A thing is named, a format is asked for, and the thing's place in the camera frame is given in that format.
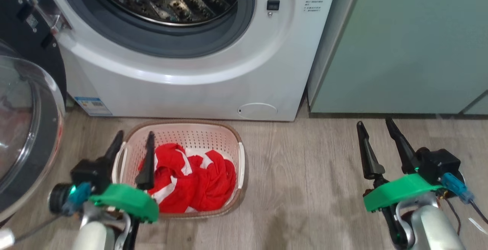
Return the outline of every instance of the wooden floor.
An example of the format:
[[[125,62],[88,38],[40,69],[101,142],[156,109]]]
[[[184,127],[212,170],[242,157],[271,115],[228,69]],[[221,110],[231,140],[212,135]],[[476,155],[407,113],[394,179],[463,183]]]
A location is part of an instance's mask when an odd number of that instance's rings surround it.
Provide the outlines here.
[[[145,119],[90,118],[75,109],[66,120],[58,161],[32,201],[7,224],[20,234],[49,217],[46,199],[54,184],[69,181],[81,158],[102,155],[118,130]],[[139,229],[138,250],[148,249],[392,249],[379,213],[367,213],[361,195],[372,183],[363,179],[358,119],[309,119],[305,108],[293,123],[228,121],[246,148],[244,199],[238,209],[218,218],[169,220]],[[488,121],[395,120],[414,149],[445,148],[462,160],[461,170],[488,214]],[[401,177],[400,159],[384,120],[364,119],[385,177]],[[447,204],[441,203],[453,224]],[[485,249],[488,230],[474,210],[458,199],[467,249]],[[16,246],[17,249],[69,249],[79,228],[62,218]]]

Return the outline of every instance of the green bracket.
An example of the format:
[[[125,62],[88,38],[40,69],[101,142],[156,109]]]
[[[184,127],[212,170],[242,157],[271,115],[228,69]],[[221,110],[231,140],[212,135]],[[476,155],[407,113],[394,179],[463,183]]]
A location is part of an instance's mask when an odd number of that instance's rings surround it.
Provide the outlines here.
[[[96,206],[113,206],[124,210],[141,222],[153,223],[159,217],[157,203],[144,191],[127,184],[110,184],[101,195],[92,195],[90,200]]]
[[[368,212],[376,211],[379,208],[388,207],[440,188],[443,186],[432,185],[419,174],[404,175],[398,180],[383,184],[364,196],[364,206]]]

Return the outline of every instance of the hinge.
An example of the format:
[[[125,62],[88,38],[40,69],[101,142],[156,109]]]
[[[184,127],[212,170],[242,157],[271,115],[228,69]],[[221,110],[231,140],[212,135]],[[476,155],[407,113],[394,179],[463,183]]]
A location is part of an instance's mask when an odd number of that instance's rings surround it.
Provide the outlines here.
[[[51,33],[56,35],[63,29],[71,29],[61,10],[54,0],[27,0],[37,10],[51,28]]]

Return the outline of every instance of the white washing machine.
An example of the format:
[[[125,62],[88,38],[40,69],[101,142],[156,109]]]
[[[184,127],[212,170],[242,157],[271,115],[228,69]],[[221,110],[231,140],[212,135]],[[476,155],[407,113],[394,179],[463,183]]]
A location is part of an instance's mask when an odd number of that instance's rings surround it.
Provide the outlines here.
[[[91,116],[292,121],[332,0],[30,1]]]

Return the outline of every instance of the green cabinet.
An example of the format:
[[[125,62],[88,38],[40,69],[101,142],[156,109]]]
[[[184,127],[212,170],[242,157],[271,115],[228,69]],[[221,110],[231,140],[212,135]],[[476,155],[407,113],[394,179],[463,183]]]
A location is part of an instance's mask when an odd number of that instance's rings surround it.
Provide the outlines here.
[[[311,112],[459,113],[488,87],[487,3],[334,0],[307,86]]]

